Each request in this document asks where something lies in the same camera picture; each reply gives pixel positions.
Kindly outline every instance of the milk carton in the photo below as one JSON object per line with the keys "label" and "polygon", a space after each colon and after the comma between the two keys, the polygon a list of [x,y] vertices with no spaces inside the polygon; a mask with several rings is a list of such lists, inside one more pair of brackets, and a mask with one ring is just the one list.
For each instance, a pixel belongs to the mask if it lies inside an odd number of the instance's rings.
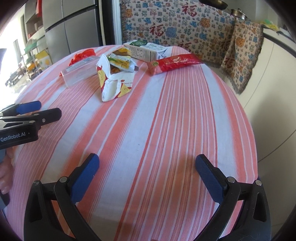
{"label": "milk carton", "polygon": [[163,47],[153,43],[147,43],[142,40],[132,40],[124,44],[131,51],[131,56],[143,60],[145,62],[151,62],[166,58],[166,50],[168,47]]}

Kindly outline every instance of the pot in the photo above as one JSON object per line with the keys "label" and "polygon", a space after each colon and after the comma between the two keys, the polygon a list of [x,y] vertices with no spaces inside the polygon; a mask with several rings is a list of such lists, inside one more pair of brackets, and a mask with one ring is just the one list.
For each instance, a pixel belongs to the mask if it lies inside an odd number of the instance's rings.
{"label": "pot", "polygon": [[236,9],[231,9],[231,15],[238,17],[242,20],[247,20],[247,16],[238,8]]}
{"label": "pot", "polygon": [[220,10],[224,10],[227,8],[227,3],[221,1],[221,0],[200,0],[200,3],[218,8]]}

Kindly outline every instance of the table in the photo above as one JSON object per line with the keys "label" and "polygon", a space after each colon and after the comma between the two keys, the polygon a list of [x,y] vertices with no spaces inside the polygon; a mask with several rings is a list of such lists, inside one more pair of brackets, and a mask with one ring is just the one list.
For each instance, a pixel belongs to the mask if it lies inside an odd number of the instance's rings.
{"label": "table", "polygon": [[[95,51],[99,56],[117,48]],[[132,91],[102,102],[97,76],[72,88],[59,77],[73,56],[45,70],[17,100],[62,110],[60,121],[41,128],[38,141],[15,148],[6,214],[20,237],[32,182],[56,182],[90,153],[99,155],[100,168],[77,206],[103,241],[193,240],[217,208],[194,168],[200,153],[225,176],[248,183],[257,178],[251,125],[231,89],[206,65],[151,76],[138,60]]]}

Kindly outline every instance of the clear plastic container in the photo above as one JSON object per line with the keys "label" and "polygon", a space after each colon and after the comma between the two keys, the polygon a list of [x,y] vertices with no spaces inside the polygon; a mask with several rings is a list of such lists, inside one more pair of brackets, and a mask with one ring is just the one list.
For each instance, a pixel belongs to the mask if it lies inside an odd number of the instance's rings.
{"label": "clear plastic container", "polygon": [[62,76],[68,88],[97,74],[96,63],[98,56],[87,57],[62,70]]}

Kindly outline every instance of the human hand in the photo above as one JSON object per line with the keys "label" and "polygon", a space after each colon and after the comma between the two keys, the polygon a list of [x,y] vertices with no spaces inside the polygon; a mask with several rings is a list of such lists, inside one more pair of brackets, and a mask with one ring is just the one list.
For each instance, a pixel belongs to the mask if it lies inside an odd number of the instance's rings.
{"label": "human hand", "polygon": [[12,187],[13,166],[11,159],[13,159],[13,149],[7,148],[3,162],[0,164],[0,190],[2,194],[8,193]]}

